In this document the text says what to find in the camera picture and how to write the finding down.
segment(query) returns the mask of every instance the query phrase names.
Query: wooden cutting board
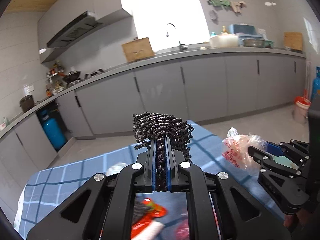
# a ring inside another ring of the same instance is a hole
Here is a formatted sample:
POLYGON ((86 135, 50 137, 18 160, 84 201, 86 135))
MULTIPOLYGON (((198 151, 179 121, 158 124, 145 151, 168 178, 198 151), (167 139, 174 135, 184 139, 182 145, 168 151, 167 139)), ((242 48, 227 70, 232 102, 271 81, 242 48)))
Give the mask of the wooden cutting board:
POLYGON ((130 41, 128 43, 122 44, 121 46, 127 62, 153 57, 155 55, 151 48, 148 37, 130 41))
POLYGON ((302 33, 298 32, 285 32, 284 33, 284 46, 291 49, 303 50, 302 33))

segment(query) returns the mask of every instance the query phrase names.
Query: trash bin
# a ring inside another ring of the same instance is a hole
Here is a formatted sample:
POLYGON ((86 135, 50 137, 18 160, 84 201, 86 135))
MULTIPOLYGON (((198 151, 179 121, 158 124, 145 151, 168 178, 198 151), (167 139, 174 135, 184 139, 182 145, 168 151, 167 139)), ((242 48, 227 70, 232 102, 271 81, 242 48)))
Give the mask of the trash bin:
POLYGON ((298 123, 305 124, 308 118, 308 109, 311 102, 304 97, 296 97, 294 100, 293 119, 298 123))

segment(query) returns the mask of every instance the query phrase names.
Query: metal bowl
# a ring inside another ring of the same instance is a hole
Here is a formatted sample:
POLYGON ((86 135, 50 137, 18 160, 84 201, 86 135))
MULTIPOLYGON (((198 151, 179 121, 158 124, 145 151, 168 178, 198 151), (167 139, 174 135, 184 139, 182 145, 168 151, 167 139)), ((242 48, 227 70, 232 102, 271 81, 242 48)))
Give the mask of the metal bowl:
POLYGON ((62 79, 66 83, 71 83, 73 81, 76 81, 81 74, 81 71, 73 71, 69 72, 66 76, 64 76, 62 79))
POLYGON ((243 43, 245 47, 255 47, 255 48, 264 47, 264 40, 259 40, 259 39, 244 39, 243 43))

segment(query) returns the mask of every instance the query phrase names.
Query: gray floor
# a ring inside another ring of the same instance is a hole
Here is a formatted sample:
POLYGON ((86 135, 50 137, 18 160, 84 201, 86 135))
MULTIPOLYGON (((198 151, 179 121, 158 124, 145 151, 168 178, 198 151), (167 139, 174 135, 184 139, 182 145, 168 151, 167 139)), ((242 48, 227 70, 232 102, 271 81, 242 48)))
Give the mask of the gray floor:
MULTIPOLYGON (((230 127, 240 134, 257 134, 274 143, 288 142, 290 139, 309 141, 308 125, 295 122, 292 118, 293 106, 276 109, 262 114, 251 115, 203 127, 224 139, 230 127)), ((78 140, 68 152, 53 165, 54 167, 107 153, 135 143, 133 136, 78 140)))

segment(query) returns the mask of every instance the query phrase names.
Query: pot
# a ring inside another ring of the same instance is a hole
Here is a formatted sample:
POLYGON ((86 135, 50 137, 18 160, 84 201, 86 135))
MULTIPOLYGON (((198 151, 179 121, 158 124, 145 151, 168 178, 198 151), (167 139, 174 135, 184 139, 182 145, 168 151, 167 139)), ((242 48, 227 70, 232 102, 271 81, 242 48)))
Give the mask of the pot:
POLYGON ((264 47, 264 40, 259 40, 259 39, 244 39, 243 43, 245 47, 255 47, 255 48, 264 47))
POLYGON ((20 107, 24 113, 29 111, 34 106, 35 102, 32 95, 27 95, 20 100, 20 107))
POLYGON ((80 76, 81 71, 73 71, 69 72, 67 75, 65 75, 62 79, 66 83, 71 83, 73 81, 76 81, 80 76))

